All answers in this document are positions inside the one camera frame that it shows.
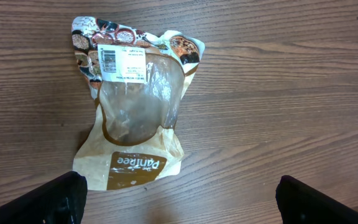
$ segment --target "crumpled packaging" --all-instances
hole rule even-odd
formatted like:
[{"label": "crumpled packaging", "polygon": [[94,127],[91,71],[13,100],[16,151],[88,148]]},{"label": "crumpled packaging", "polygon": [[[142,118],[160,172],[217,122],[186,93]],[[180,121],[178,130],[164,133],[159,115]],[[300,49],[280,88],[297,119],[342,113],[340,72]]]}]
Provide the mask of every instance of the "crumpled packaging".
[{"label": "crumpled packaging", "polygon": [[204,43],[168,30],[157,37],[94,17],[77,17],[71,35],[78,67],[95,100],[96,120],[73,170],[90,190],[116,190],[180,172],[174,133],[180,100]]}]

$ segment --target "brown label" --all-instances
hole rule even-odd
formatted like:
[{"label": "brown label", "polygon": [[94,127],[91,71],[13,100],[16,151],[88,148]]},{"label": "brown label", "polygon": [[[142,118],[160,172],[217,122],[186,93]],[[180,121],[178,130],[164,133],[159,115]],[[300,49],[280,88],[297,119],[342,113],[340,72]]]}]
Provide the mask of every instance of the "brown label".
[{"label": "brown label", "polygon": [[116,190],[153,181],[165,167],[167,159],[139,153],[115,152],[111,165],[107,190]]}]

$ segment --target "barcode sticker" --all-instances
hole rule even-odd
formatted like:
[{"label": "barcode sticker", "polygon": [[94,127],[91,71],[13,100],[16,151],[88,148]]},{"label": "barcode sticker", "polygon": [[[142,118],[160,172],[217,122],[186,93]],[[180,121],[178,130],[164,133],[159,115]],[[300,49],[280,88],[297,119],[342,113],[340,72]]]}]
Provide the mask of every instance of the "barcode sticker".
[{"label": "barcode sticker", "polygon": [[99,44],[98,54],[104,81],[146,82],[146,54],[143,48]]}]

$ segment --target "barcode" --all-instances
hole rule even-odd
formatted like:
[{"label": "barcode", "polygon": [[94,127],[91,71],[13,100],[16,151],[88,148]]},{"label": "barcode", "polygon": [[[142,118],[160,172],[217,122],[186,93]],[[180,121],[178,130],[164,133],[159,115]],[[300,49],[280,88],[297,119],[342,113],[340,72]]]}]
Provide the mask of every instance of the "barcode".
[{"label": "barcode", "polygon": [[116,73],[116,51],[115,50],[103,50],[102,53],[102,64],[104,72]]}]

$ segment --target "brown wooden floor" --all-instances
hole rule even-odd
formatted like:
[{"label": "brown wooden floor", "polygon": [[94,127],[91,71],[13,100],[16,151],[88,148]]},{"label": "brown wooden floor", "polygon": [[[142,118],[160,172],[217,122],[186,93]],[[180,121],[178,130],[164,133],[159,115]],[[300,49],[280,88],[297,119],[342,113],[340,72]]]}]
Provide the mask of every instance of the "brown wooden floor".
[{"label": "brown wooden floor", "polygon": [[93,123],[71,22],[206,42],[181,173],[88,192],[83,223],[281,223],[284,174],[358,211],[358,0],[0,1],[0,205],[70,170]]}]

